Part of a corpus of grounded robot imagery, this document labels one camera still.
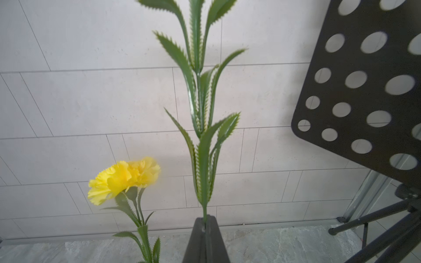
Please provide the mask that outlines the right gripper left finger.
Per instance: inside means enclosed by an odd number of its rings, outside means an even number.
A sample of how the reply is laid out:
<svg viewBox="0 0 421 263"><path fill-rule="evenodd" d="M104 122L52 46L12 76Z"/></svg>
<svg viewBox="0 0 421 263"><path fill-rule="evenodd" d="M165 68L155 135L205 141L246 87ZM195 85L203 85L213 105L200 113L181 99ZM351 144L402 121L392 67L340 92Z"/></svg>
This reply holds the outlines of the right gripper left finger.
<svg viewBox="0 0 421 263"><path fill-rule="evenodd" d="M187 244L182 263L206 262L206 228L202 218L197 218Z"/></svg>

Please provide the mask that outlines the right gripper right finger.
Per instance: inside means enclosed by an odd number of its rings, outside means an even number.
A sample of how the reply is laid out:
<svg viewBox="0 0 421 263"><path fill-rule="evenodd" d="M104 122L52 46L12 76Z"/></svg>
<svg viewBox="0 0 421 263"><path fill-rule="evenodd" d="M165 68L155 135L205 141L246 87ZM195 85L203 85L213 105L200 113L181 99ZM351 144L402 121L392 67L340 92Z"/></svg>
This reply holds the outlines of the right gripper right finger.
<svg viewBox="0 0 421 263"><path fill-rule="evenodd" d="M208 215L205 224L205 245L207 263L231 263L217 219Z"/></svg>

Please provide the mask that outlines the yellow carnation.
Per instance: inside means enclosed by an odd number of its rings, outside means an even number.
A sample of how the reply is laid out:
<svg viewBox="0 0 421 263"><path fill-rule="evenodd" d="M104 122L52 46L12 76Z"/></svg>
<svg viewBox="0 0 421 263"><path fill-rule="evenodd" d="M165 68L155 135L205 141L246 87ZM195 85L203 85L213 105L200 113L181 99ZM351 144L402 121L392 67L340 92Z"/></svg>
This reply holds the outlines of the yellow carnation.
<svg viewBox="0 0 421 263"><path fill-rule="evenodd" d="M112 209L127 215L137 227L138 235L130 231L114 234L115 237L128 237L134 240L141 250L144 263L160 261L161 240L158 238L151 246L149 242L148 221L141 208L141 198L145 189L156 183L161 174L161 167L151 157L140 161L119 161L100 172L95 179L89 181L88 199L96 206L114 199L116 205Z"/></svg>
<svg viewBox="0 0 421 263"><path fill-rule="evenodd" d="M197 200L202 206L202 221L207 222L207 206L211 200L219 155L223 143L236 129L240 113L233 113L218 121L213 121L217 85L221 74L229 62L234 60L244 49L231 53L221 64L204 71L206 44L209 30L235 5L235 1L212 1L206 23L202 22L204 1L190 1L190 19L185 22L183 13L176 1L140 1L140 5L158 11L174 14L182 28L185 49L173 40L157 31L154 35L167 54L180 67L187 87L190 116L198 144L193 140L178 121L174 121L183 135L189 149Z"/></svg>

